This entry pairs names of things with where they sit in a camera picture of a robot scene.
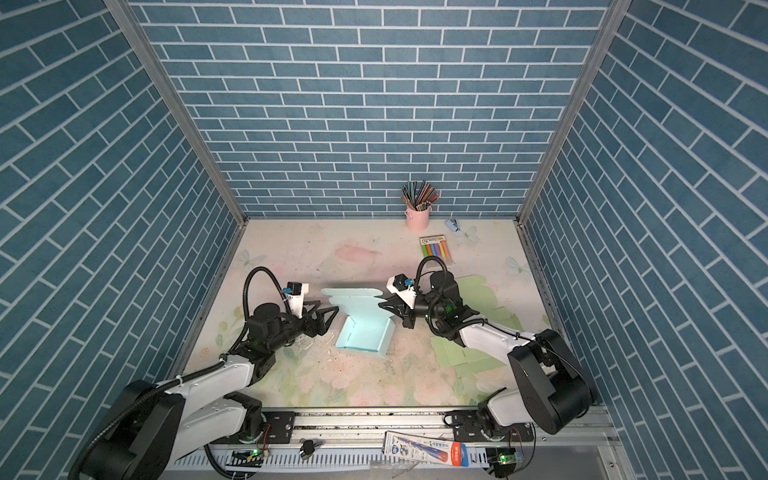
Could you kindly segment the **light blue paper box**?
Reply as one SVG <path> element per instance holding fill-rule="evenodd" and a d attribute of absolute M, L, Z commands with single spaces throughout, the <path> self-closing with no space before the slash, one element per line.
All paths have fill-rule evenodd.
<path fill-rule="evenodd" d="M 325 288 L 322 294 L 346 316 L 336 348 L 384 358 L 395 325 L 391 314 L 379 306 L 384 301 L 383 292 L 373 288 Z"/>

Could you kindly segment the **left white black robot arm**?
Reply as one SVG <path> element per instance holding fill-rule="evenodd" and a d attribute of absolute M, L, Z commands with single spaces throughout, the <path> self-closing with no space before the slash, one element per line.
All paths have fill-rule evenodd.
<path fill-rule="evenodd" d="M 69 478 L 156 479 L 174 461 L 219 439 L 263 442 L 262 403 L 245 388 L 266 376 L 278 349 L 302 335 L 324 335 L 338 313 L 318 300 L 305 302 L 299 313 L 262 304 L 214 365 L 163 383 L 129 384 L 81 449 Z"/>

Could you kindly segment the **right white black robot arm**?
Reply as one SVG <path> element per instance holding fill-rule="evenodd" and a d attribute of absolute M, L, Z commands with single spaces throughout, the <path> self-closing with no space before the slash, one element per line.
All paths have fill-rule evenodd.
<path fill-rule="evenodd" d="M 485 435 L 522 423 L 554 435 L 588 412 L 594 402 L 590 381 L 559 333 L 519 332 L 493 323 L 463 301 L 447 270 L 433 272 L 429 286 L 423 291 L 416 279 L 393 276 L 386 285 L 390 296 L 379 307 L 406 328 L 423 320 L 433 335 L 509 364 L 516 389 L 502 388 L 478 404 L 477 422 Z"/>

